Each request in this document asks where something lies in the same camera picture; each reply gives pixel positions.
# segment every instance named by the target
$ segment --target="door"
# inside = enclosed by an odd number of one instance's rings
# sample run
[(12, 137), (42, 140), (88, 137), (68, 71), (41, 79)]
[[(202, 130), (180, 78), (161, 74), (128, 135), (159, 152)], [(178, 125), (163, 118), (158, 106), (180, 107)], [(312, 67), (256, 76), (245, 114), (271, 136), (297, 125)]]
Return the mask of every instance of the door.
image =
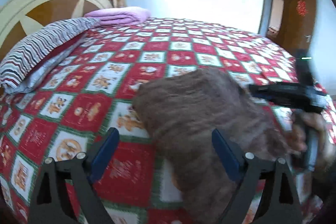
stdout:
[(309, 49), (314, 29), (316, 0), (285, 0), (282, 23), (275, 42), (293, 54)]

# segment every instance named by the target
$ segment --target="handle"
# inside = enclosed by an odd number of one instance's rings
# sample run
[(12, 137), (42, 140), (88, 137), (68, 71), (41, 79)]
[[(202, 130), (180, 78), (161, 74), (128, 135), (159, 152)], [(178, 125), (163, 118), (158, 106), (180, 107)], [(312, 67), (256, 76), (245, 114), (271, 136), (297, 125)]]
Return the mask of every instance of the handle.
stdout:
[(295, 111), (295, 122), (294, 124), (299, 125), (304, 129), (306, 134), (306, 145), (307, 150), (301, 154), (301, 157), (293, 161), (294, 165), (305, 170), (314, 171), (316, 159), (319, 151), (319, 134), (315, 128), (307, 126), (301, 118), (302, 110), (298, 109)]

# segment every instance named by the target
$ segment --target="curved headboard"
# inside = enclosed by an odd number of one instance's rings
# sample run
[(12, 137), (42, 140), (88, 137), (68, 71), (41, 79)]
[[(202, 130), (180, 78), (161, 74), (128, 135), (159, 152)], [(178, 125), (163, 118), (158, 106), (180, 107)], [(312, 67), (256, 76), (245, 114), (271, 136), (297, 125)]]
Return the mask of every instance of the curved headboard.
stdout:
[(0, 61), (27, 35), (57, 20), (112, 8), (108, 0), (10, 0), (0, 10)]

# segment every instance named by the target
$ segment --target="checkered bedspread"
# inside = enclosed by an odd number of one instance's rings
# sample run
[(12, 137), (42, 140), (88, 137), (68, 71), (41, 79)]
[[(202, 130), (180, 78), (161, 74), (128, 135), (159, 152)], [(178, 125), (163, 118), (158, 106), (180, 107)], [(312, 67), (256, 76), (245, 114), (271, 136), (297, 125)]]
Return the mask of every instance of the checkered bedspread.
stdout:
[[(269, 39), (222, 25), (151, 18), (131, 27), (86, 31), (84, 43), (29, 94), (0, 97), (0, 181), (6, 203), (26, 223), (43, 160), (71, 159), (101, 139), (109, 127), (121, 142), (103, 178), (94, 185), (116, 224), (192, 223), (181, 209), (169, 162), (156, 153), (132, 109), (139, 86), (198, 67), (227, 71), (241, 86), (296, 81), (291, 56)], [(335, 140), (335, 107), (323, 113)], [(281, 130), (291, 128), (291, 110), (255, 99), (274, 114)], [(305, 185), (301, 182), (300, 199)], [(71, 181), (68, 192), (85, 221)], [(251, 219), (260, 197), (246, 218)]]

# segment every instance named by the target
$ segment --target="black device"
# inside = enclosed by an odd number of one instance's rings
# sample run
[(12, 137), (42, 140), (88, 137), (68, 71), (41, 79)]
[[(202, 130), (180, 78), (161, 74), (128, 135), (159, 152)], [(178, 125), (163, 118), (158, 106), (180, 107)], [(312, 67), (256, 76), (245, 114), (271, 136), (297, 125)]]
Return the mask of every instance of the black device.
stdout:
[(309, 61), (305, 50), (295, 54), (295, 71), (298, 83), (277, 82), (270, 85), (249, 85), (253, 97), (263, 98), (277, 105), (297, 109), (295, 123), (304, 128), (307, 150), (300, 157), (293, 156), (293, 166), (314, 171), (318, 154), (319, 138), (316, 130), (304, 124), (300, 112), (321, 113), (326, 107), (326, 94), (314, 87)]
[(66, 189), (72, 179), (82, 212), (89, 224), (114, 224), (92, 184), (99, 180), (119, 143), (119, 132), (110, 128), (106, 136), (87, 152), (73, 159), (44, 160), (30, 202), (28, 224), (77, 224)]
[(218, 224), (243, 222), (260, 179), (265, 179), (265, 187), (252, 223), (302, 223), (299, 197), (285, 159), (262, 160), (253, 153), (244, 153), (238, 144), (230, 141), (218, 129), (212, 132), (212, 145), (228, 177), (237, 184)]

